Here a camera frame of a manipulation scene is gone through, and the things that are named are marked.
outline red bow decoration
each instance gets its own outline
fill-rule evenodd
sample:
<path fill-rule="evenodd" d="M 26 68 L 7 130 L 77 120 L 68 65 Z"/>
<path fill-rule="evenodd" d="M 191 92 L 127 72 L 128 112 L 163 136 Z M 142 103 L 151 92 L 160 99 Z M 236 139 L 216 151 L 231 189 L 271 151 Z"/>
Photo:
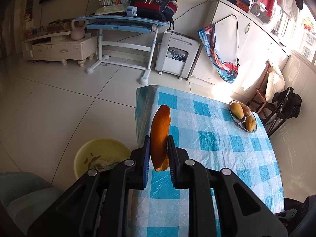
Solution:
<path fill-rule="evenodd" d="M 309 31 L 312 31 L 312 28 L 310 26 L 307 26 L 306 24 L 304 24 L 304 29 L 308 29 Z"/>

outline drawer handle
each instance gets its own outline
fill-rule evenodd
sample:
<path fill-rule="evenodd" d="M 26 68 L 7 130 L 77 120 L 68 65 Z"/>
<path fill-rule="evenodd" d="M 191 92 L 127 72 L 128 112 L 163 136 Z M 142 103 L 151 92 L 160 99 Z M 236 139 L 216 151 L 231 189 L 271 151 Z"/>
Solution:
<path fill-rule="evenodd" d="M 245 34 L 247 34 L 250 30 L 250 23 L 247 26 L 248 26 L 248 29 L 245 31 Z"/>

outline kettlebell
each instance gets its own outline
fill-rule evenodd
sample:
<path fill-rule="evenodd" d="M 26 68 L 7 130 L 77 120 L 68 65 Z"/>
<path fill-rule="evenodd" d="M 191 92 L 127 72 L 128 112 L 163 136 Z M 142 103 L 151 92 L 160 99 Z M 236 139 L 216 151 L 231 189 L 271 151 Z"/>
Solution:
<path fill-rule="evenodd" d="M 79 20 L 73 19 L 71 21 L 72 32 L 71 32 L 70 37 L 72 40 L 80 40 L 84 38 L 84 35 L 85 35 L 84 29 L 86 28 L 86 23 L 84 23 L 82 27 L 75 27 L 75 24 L 74 24 L 75 21 L 79 21 Z"/>

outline blue pencil sharpener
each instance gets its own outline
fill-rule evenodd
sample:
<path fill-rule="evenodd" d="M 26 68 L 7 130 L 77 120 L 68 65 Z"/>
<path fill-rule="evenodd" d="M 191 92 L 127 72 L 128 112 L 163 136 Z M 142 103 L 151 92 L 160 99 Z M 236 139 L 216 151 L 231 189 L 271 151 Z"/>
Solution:
<path fill-rule="evenodd" d="M 137 16 L 137 7 L 135 6 L 127 6 L 126 7 L 126 15 L 130 17 Z"/>

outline checkered tablecloth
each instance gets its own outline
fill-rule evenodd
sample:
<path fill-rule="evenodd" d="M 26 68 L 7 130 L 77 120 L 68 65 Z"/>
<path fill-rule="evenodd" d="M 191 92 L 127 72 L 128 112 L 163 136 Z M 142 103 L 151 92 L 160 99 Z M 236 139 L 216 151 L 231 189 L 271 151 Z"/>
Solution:
<path fill-rule="evenodd" d="M 162 86 L 141 87 L 135 111 L 139 146 L 150 135 L 153 117 L 163 104 L 171 108 L 169 134 L 176 146 L 186 149 L 190 158 L 206 168 L 232 169 L 273 213 L 284 211 L 279 167 L 257 114 L 258 128 L 251 134 L 233 123 L 228 104 Z M 214 199 L 213 203 L 220 235 Z M 188 190 L 174 189 L 169 170 L 156 172 L 150 163 L 147 188 L 133 191 L 131 236 L 185 237 L 188 226 Z"/>

